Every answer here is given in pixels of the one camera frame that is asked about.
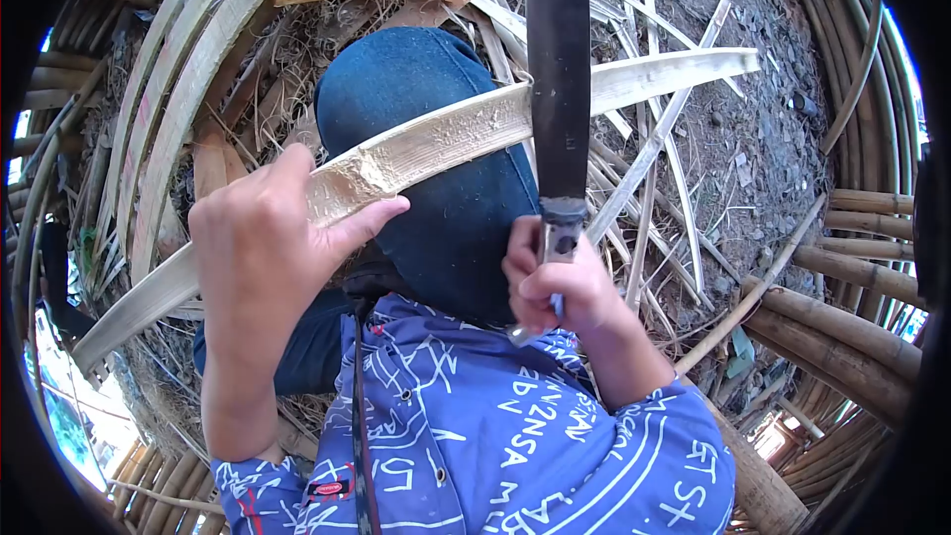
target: shirt sleeve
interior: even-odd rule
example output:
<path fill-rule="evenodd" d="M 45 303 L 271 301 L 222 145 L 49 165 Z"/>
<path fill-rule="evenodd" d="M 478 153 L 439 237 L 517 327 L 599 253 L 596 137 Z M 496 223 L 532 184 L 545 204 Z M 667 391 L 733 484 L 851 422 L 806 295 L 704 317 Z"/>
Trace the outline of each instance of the shirt sleeve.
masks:
<path fill-rule="evenodd" d="M 291 457 L 280 465 L 261 459 L 211 463 L 220 503 L 233 533 L 293 533 L 306 481 Z"/>

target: knife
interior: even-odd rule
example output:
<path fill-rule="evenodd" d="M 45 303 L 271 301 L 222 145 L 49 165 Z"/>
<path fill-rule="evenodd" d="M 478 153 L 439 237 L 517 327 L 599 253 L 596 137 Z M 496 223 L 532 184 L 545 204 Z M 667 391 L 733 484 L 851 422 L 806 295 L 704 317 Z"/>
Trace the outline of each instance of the knife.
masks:
<path fill-rule="evenodd" d="M 527 0 L 531 129 L 541 208 L 539 263 L 570 263 L 587 207 L 590 120 L 589 0 Z M 553 294 L 558 318 L 561 294 Z M 508 333 L 518 347 L 541 335 Z"/>

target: left hand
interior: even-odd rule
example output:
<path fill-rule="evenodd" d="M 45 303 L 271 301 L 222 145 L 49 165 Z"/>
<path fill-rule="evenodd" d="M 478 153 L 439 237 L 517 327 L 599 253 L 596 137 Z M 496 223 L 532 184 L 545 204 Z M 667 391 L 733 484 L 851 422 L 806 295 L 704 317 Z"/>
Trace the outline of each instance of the left hand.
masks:
<path fill-rule="evenodd" d="M 273 164 L 221 188 L 188 216 L 206 304 L 209 355 L 274 375 L 294 326 L 347 256 L 410 207 L 398 196 L 334 226 L 308 220 L 314 158 L 291 145 Z"/>

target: right hand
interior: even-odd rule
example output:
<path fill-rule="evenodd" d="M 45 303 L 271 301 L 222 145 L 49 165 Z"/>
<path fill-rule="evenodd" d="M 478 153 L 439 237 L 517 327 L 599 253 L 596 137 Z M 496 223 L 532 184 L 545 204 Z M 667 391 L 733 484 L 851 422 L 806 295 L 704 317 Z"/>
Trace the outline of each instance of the right hand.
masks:
<path fill-rule="evenodd" d="M 512 224 L 508 252 L 502 259 L 502 271 L 509 280 L 509 306 L 518 323 L 535 334 L 560 326 L 584 339 L 627 306 L 583 235 L 574 262 L 539 265 L 540 231 L 538 215 L 519 217 Z M 550 303 L 553 293 L 565 296 L 560 322 Z"/>

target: person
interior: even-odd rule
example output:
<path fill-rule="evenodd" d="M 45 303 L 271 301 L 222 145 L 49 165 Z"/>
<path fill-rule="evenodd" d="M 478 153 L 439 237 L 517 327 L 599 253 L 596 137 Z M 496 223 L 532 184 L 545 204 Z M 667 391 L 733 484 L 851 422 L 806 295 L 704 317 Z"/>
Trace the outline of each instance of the person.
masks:
<path fill-rule="evenodd" d="M 335 157 L 493 89 L 454 36 L 388 29 L 330 64 L 317 124 Z M 574 263 L 538 265 L 537 192 L 521 146 L 325 229 L 307 220 L 313 169 L 292 145 L 189 215 L 206 304 L 195 342 L 202 421 L 233 532 L 370 532 L 355 492 L 362 438 L 386 532 L 723 532 L 730 450 L 587 240 Z M 379 283 L 398 287 L 360 312 L 349 291 L 321 288 L 371 240 L 382 256 L 364 278 L 387 277 L 389 265 L 396 279 Z M 363 263 L 355 268 L 350 277 Z M 553 292 L 565 296 L 560 321 Z M 545 334 L 518 349 L 504 332 L 515 322 Z M 352 428 L 357 331 L 365 435 Z M 279 446 L 275 402 L 303 392 L 339 393 L 307 477 Z"/>

